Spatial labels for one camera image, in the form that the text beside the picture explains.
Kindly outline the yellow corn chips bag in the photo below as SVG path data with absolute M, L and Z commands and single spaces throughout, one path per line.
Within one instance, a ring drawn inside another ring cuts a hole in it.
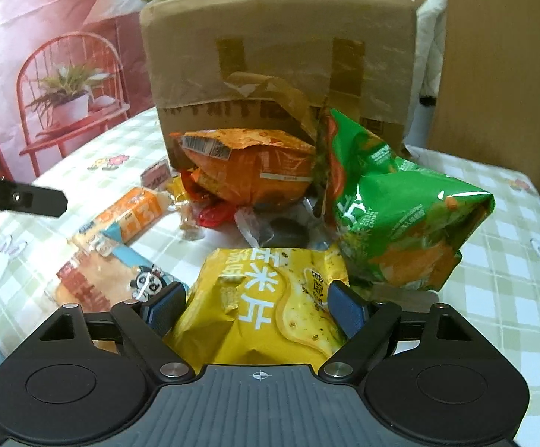
M 217 249 L 164 341 L 195 370 L 206 364 L 307 363 L 345 344 L 328 288 L 349 277 L 342 255 L 303 248 Z

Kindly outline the panda print snack packet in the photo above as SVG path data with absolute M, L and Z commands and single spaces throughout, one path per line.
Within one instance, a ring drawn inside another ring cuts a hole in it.
M 125 300 L 146 302 L 179 280 L 125 244 L 116 224 L 102 228 L 90 222 L 72 243 L 77 250 L 57 272 L 54 300 L 59 305 L 106 312 Z

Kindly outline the orange bread packet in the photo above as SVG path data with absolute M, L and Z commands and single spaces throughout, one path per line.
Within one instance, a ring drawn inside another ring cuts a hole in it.
M 170 206 L 167 193 L 134 187 L 82 225 L 68 242 L 85 251 L 111 255 L 117 245 L 128 244 L 160 219 Z

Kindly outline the green chips bag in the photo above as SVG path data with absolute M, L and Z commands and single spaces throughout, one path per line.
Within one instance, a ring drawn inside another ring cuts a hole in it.
M 441 289 L 495 205 L 490 192 L 402 158 L 335 109 L 320 114 L 314 179 L 352 275 L 395 288 Z

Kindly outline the clear dark snack packet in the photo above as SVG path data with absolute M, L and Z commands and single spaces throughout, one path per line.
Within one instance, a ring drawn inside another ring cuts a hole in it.
M 315 203 L 316 199 L 304 198 L 280 211 L 244 207 L 234 213 L 234 223 L 251 248 L 327 250 L 331 237 L 314 214 Z

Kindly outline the red candy wrapper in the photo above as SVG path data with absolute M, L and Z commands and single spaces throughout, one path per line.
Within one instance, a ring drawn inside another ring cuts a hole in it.
M 234 222 L 237 206 L 219 198 L 198 185 L 193 171 L 181 171 L 181 182 L 187 200 L 195 207 L 195 222 L 205 228 L 217 228 Z

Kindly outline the small brown label packet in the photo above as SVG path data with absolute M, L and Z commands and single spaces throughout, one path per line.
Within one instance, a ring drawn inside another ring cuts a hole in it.
M 147 189 L 162 191 L 173 179 L 172 168 L 166 159 L 155 162 L 140 175 L 140 184 Z

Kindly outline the checked rabbit tablecloth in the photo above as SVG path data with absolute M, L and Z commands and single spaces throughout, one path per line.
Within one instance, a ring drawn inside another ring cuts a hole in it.
M 83 145 L 38 178 L 69 201 L 58 219 L 0 213 L 0 363 L 53 310 L 51 290 L 73 252 L 71 236 L 166 155 L 155 110 Z M 463 314 L 522 373 L 531 404 L 517 433 L 540 446 L 540 196 L 519 172 L 412 148 L 426 168 L 490 192 L 493 213 L 462 246 L 440 298 Z

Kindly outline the red chair printed backdrop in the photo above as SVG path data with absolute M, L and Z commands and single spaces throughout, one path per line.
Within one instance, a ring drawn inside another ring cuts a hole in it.
M 0 0 L 0 178 L 31 181 L 152 106 L 151 0 Z

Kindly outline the orange snack bag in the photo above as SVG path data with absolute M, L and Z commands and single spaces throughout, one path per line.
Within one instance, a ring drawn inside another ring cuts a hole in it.
M 315 146 L 280 129 L 226 128 L 174 132 L 191 162 L 191 178 L 236 206 L 283 207 L 312 182 Z

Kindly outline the wooden headboard panel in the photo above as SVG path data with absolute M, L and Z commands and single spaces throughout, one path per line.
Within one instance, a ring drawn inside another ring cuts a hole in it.
M 427 145 L 523 172 L 540 191 L 540 0 L 448 0 Z

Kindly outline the brown cardboard box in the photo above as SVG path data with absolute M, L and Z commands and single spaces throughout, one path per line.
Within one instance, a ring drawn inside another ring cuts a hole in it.
M 282 129 L 313 140 L 335 108 L 399 149 L 424 0 L 156 0 L 140 14 L 170 163 L 180 134 Z

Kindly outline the white quilted blanket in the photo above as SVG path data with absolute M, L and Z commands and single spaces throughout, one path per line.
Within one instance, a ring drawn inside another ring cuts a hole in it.
M 426 0 L 417 10 L 413 92 L 419 98 L 439 95 L 443 71 L 448 0 Z

